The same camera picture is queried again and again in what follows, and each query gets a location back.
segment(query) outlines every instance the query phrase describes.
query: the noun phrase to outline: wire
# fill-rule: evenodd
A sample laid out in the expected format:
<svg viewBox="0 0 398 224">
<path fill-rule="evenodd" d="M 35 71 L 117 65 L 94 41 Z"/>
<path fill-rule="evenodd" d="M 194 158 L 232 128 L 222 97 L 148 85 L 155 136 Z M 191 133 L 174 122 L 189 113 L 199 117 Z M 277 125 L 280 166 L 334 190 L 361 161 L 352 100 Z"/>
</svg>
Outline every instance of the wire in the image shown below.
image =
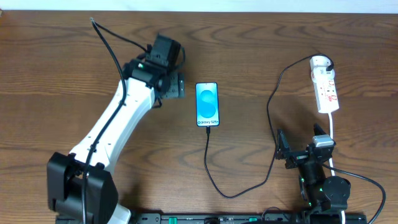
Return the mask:
<svg viewBox="0 0 398 224">
<path fill-rule="evenodd" d="M 356 177 L 356 178 L 359 178 L 359 179 L 362 179 L 362 180 L 366 180 L 366 181 L 368 181 L 368 182 L 370 182 L 370 183 L 372 183 L 372 184 L 374 184 L 374 185 L 376 185 L 377 187 L 380 188 L 381 193 L 382 193 L 382 200 L 381 200 L 380 206 L 379 206 L 376 214 L 374 214 L 372 219 L 368 222 L 368 224 L 372 224 L 378 218 L 378 216 L 381 213 L 381 210 L 384 207 L 384 204 L 386 203 L 386 191 L 384 190 L 383 186 L 381 184 L 377 183 L 376 181 L 374 181 L 374 180 L 372 180 L 370 178 L 364 177 L 362 175 L 354 174 L 354 173 L 347 172 L 347 171 L 344 171 L 344 170 L 341 170 L 341 169 L 336 169 L 336 168 L 330 167 L 330 166 L 325 165 L 325 164 L 322 164 L 322 166 L 326 167 L 327 169 L 334 170 L 334 171 L 342 173 L 342 174 L 346 174 L 346 175 L 350 175 L 350 176 L 353 176 L 353 177 Z"/>
<path fill-rule="evenodd" d="M 207 142 L 206 142 L 205 159 L 204 159 L 204 161 L 205 161 L 205 170 L 206 170 L 207 175 L 209 176 L 209 179 L 210 179 L 211 183 L 213 184 L 214 188 L 215 188 L 215 189 L 217 190 L 217 192 L 218 192 L 221 196 L 223 196 L 224 198 L 227 198 L 227 199 L 236 198 L 236 197 L 238 197 L 238 196 L 241 196 L 242 194 L 245 194 L 246 192 L 248 192 L 248 191 L 250 191 L 250 190 L 253 190 L 253 189 L 256 189 L 256 188 L 258 188 L 258 187 L 263 186 L 263 185 L 267 182 L 269 176 L 271 175 L 272 166 L 274 165 L 275 156 L 277 155 L 277 150 L 278 150 L 278 143 L 277 143 L 277 141 L 276 141 L 276 137 L 275 137 L 275 134 L 274 134 L 274 129 L 273 129 L 273 127 L 272 127 L 271 117 L 269 116 L 269 103 L 271 102 L 271 99 L 272 99 L 272 97 L 274 96 L 275 92 L 278 90 L 278 87 L 279 87 L 279 84 L 280 84 L 280 81 L 281 81 L 281 79 L 282 79 L 282 76 L 283 76 L 284 72 L 285 72 L 286 70 L 288 70 L 290 67 L 294 66 L 295 64 L 300 63 L 300 62 L 302 62 L 302 61 L 304 61 L 304 60 L 306 60 L 306 59 L 308 59 L 308 58 L 312 58 L 312 57 L 314 57 L 314 56 L 325 56 L 325 57 L 327 57 L 327 58 L 330 60 L 330 65 L 326 68 L 326 70 L 327 70 L 327 71 L 331 71 L 331 70 L 333 69 L 334 63 L 333 63 L 332 59 L 330 59 L 330 58 L 329 58 L 328 56 L 326 56 L 325 54 L 313 54 L 313 55 L 307 56 L 307 57 L 305 57 L 305 58 L 302 58 L 302 59 L 300 59 L 300 60 L 294 62 L 293 64 L 289 65 L 289 66 L 286 67 L 285 69 L 283 69 L 283 71 L 282 71 L 282 72 L 280 73 L 280 75 L 279 75 L 279 79 L 278 79 L 278 82 L 277 82 L 277 84 L 276 84 L 276 87 L 275 87 L 274 91 L 271 93 L 271 95 L 270 95 L 269 98 L 268 98 L 268 102 L 267 102 L 267 117 L 268 117 L 269 128 L 271 129 L 272 138 L 274 139 L 274 143 L 275 143 L 275 151 L 274 151 L 274 155 L 272 156 L 271 164 L 269 165 L 269 168 L 268 168 L 268 173 L 267 173 L 266 179 L 265 179 L 263 182 L 261 182 L 260 184 L 257 184 L 257 185 L 255 185 L 255 186 L 253 186 L 253 187 L 250 187 L 250 188 L 248 188 L 248 189 L 246 189 L 246 190 L 242 191 L 241 193 L 238 193 L 238 194 L 236 194 L 236 195 L 234 195 L 234 196 L 227 196 L 227 195 L 223 194 L 223 193 L 219 190 L 219 188 L 218 188 L 217 185 L 215 184 L 213 178 L 211 178 L 211 175 L 210 175 L 210 173 L 209 173 L 209 170 L 207 169 L 206 156 L 207 156 L 207 149 L 208 149 L 209 137 L 210 137 L 210 127 L 207 127 L 207 129 L 206 129 L 206 132 L 207 132 Z"/>
<path fill-rule="evenodd" d="M 328 115 L 329 115 L 330 138 L 333 139 L 333 118 L 331 117 L 331 113 L 328 113 Z M 334 167 L 332 158 L 329 159 L 329 166 L 332 168 Z M 330 172 L 332 176 L 336 175 L 334 170 L 330 170 Z"/>
<path fill-rule="evenodd" d="M 118 59 L 116 58 L 115 54 L 113 53 L 111 46 L 109 46 L 108 42 L 105 40 L 105 38 L 102 36 L 100 30 L 98 29 L 99 24 L 97 24 L 94 21 L 93 18 L 90 18 L 90 20 L 91 20 L 91 23 L 92 23 L 92 25 L 94 27 L 94 30 L 97 32 L 98 36 L 104 42 L 104 45 L 108 49 L 109 53 L 111 54 L 111 56 L 113 58 L 114 63 L 116 64 L 116 68 L 118 69 L 118 72 L 120 74 L 120 79 L 121 79 L 121 83 L 122 83 L 122 87 L 123 87 L 123 96 L 122 96 L 122 99 L 121 99 L 118 107 L 115 109 L 115 111 L 113 112 L 111 117 L 105 123 L 105 125 L 103 126 L 101 131 L 98 133 L 97 137 L 94 140 L 94 143 L 90 146 L 90 150 L 88 151 L 88 155 L 87 155 L 87 158 L 86 158 L 86 164 L 85 164 L 85 166 L 83 168 L 83 185 L 82 185 L 82 188 L 81 188 L 81 206 L 82 206 L 82 212 L 83 212 L 83 224 L 87 224 L 87 201 L 86 201 L 87 173 L 88 173 L 88 169 L 90 167 L 91 157 L 93 156 L 93 153 L 96 150 L 96 145 L 99 143 L 99 141 L 101 139 L 101 136 L 104 134 L 104 132 L 106 131 L 106 128 L 108 128 L 108 126 L 111 124 L 113 118 L 117 115 L 119 110 L 124 105 L 124 101 L 126 100 L 126 96 L 127 96 L 126 82 L 124 81 L 122 68 L 120 67 Z"/>
<path fill-rule="evenodd" d="M 266 179 L 265 179 L 263 182 L 261 182 L 260 184 L 255 185 L 255 186 L 253 186 L 253 187 L 250 187 L 250 188 L 248 188 L 248 189 L 246 189 L 246 190 L 242 191 L 241 193 L 238 193 L 238 194 L 236 194 L 236 195 L 234 195 L 234 196 L 227 196 L 227 195 L 223 194 L 223 193 L 219 190 L 219 188 L 217 187 L 216 183 L 214 183 L 214 180 L 213 180 L 213 178 L 211 178 L 211 175 L 210 175 L 209 170 L 208 170 L 208 168 L 207 168 L 206 157 L 207 157 L 207 149 L 208 149 L 208 145 L 209 145 L 210 127 L 207 127 L 206 130 L 208 130 L 208 131 L 207 131 L 207 142 L 206 142 L 206 149 L 205 149 L 205 170 L 206 170 L 207 175 L 209 176 L 209 179 L 210 179 L 211 183 L 213 184 L 214 188 L 217 190 L 217 192 L 218 192 L 221 196 L 223 196 L 224 198 L 227 198 L 227 199 L 233 199 L 233 198 L 236 198 L 236 197 L 238 197 L 238 196 L 241 196 L 242 194 L 245 194 L 245 193 L 248 192 L 248 191 L 251 191 L 251 190 L 253 190 L 253 189 L 258 188 L 258 187 L 264 185 L 264 184 L 267 182 L 267 180 L 268 180 L 268 178 L 269 178 L 269 176 L 270 176 L 270 174 L 271 174 L 272 165 L 273 165 L 273 163 L 274 163 L 274 161 L 275 161 L 275 156 L 276 156 L 276 152 L 277 152 L 276 150 L 275 150 L 274 156 L 272 157 L 271 165 L 269 166 L 269 170 L 268 170 L 267 177 L 266 177 Z"/>
<path fill-rule="evenodd" d="M 331 116 L 331 112 L 328 113 L 328 115 L 329 115 L 329 130 L 330 130 L 329 135 L 330 135 L 330 138 L 333 139 L 333 118 Z M 334 167 L 332 158 L 329 159 L 329 166 L 332 168 Z M 334 170 L 330 170 L 330 172 L 331 172 L 332 176 L 336 175 Z M 341 224 L 345 224 L 345 223 L 346 223 L 346 213 L 344 211 L 341 211 Z"/>
<path fill-rule="evenodd" d="M 282 211 L 280 208 L 278 208 L 278 207 L 269 207 L 269 208 L 267 208 L 263 213 L 262 213 L 262 215 L 261 215 L 261 220 L 264 220 L 265 219 L 265 217 L 264 217 L 264 215 L 265 214 L 267 214 L 268 213 L 268 211 L 269 210 L 271 210 L 271 209 L 278 209 L 280 212 Z M 282 212 L 282 215 L 287 219 L 287 221 L 290 221 L 288 218 L 287 218 L 287 216 L 285 215 L 285 213 L 284 212 Z"/>
<path fill-rule="evenodd" d="M 174 67 L 174 71 L 180 70 L 184 66 L 184 63 L 185 63 L 185 48 L 181 47 L 181 51 L 182 51 L 182 61 L 181 61 L 181 63 L 179 63 L 178 65 L 176 65 Z"/>
<path fill-rule="evenodd" d="M 141 44 L 138 44 L 137 42 L 135 42 L 135 41 L 133 41 L 133 40 L 130 40 L 130 39 L 127 39 L 127 38 L 125 38 L 125 37 L 122 37 L 122 36 L 120 36 L 119 34 L 116 34 L 116 33 L 112 32 L 112 31 L 110 31 L 108 28 L 103 27 L 101 24 L 99 24 L 99 23 L 97 23 L 97 22 L 95 22 L 95 21 L 94 21 L 94 23 L 95 23 L 95 25 L 97 25 L 99 28 L 103 29 L 105 32 L 111 34 L 112 36 L 117 37 L 117 38 L 119 38 L 119 39 L 121 39 L 121 40 L 124 40 L 124 41 L 126 41 L 126 42 L 132 43 L 132 44 L 134 44 L 135 46 L 141 48 L 143 51 L 148 52 L 148 50 L 147 50 L 145 47 L 143 47 Z"/>
</svg>

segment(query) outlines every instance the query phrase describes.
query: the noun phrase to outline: wood grain surface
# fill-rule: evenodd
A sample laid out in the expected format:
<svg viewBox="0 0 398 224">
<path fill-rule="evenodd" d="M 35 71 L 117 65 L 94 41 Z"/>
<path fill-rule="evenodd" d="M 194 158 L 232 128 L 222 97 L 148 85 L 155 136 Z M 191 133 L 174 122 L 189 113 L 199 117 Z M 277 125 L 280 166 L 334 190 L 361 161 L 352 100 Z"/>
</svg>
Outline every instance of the wood grain surface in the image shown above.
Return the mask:
<svg viewBox="0 0 398 224">
<path fill-rule="evenodd" d="M 218 195 L 203 167 L 206 133 L 195 124 L 195 83 L 218 82 L 221 125 L 208 166 L 228 195 L 264 180 L 274 150 L 266 102 L 279 73 L 317 52 L 335 61 L 335 166 L 387 192 L 376 223 L 398 223 L 398 17 L 368 14 L 6 11 L 0 18 L 0 223 L 53 223 L 46 163 L 67 154 L 110 102 L 119 75 L 89 18 L 152 44 L 156 33 L 187 51 L 187 97 L 148 112 L 124 148 L 114 181 L 128 208 L 165 213 L 299 210 L 297 170 L 276 161 L 268 183 L 234 200 Z M 106 35 L 121 63 L 140 49 Z M 317 113 L 309 62 L 285 73 L 270 105 L 294 149 L 311 141 Z M 370 183 L 351 182 L 349 212 L 374 215 Z"/>
</svg>

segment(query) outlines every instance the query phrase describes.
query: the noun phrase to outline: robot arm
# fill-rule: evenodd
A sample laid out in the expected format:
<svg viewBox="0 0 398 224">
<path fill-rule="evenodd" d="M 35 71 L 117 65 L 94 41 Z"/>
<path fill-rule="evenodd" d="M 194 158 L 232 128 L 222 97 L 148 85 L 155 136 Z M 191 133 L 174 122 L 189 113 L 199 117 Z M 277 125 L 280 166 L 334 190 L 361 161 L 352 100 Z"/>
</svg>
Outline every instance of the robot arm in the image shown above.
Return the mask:
<svg viewBox="0 0 398 224">
<path fill-rule="evenodd" d="M 135 78 L 128 78 L 125 82 L 127 87 L 125 104 L 106 129 L 103 137 L 97 144 L 96 152 L 93 153 L 90 162 L 91 166 L 95 166 L 97 163 L 103 164 L 104 170 L 111 174 L 114 172 L 114 167 L 118 161 L 120 152 L 138 121 L 155 103 L 154 88 L 148 88 L 145 82 L 136 80 Z M 76 155 L 75 159 L 77 161 L 82 163 L 86 161 L 90 145 L 118 106 L 122 94 L 123 88 L 120 81 L 112 101 L 94 125 L 94 128 L 70 151 L 70 154 Z"/>
<path fill-rule="evenodd" d="M 184 97 L 183 74 L 175 65 L 180 49 L 178 42 L 158 35 L 145 55 L 126 63 L 123 81 L 115 96 L 88 135 L 65 156 L 54 153 L 47 164 L 47 193 L 49 208 L 75 220 L 82 218 L 80 177 L 88 158 L 90 146 L 108 122 L 123 97 L 122 82 L 126 84 L 124 105 L 106 128 L 93 152 L 86 181 L 87 222 L 94 224 L 127 224 L 131 212 L 118 204 L 118 191 L 112 179 L 119 155 L 139 120 L 160 99 Z"/>
</svg>

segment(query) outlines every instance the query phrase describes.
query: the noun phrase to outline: white power strip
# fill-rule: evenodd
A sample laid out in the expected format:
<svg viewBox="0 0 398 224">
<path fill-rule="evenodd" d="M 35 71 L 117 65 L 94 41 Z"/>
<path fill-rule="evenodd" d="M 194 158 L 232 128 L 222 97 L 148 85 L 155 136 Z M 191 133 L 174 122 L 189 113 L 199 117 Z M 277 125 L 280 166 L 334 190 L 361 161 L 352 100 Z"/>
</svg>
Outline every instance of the white power strip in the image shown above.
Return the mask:
<svg viewBox="0 0 398 224">
<path fill-rule="evenodd" d="M 330 60 L 324 56 L 314 56 L 310 60 L 311 79 L 319 113 L 331 113 L 339 108 L 334 81 L 335 71 L 326 70 L 330 64 Z"/>
</svg>

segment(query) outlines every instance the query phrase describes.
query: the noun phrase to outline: blue phone wallpaper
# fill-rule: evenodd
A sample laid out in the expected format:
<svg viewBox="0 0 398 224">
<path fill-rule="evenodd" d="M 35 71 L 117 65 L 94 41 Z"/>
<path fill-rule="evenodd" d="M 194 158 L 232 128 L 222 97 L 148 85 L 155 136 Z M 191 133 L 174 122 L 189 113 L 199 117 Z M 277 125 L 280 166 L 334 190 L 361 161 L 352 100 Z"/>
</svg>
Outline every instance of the blue phone wallpaper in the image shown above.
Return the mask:
<svg viewBox="0 0 398 224">
<path fill-rule="evenodd" d="M 197 125 L 217 126 L 219 123 L 217 83 L 197 83 Z"/>
</svg>

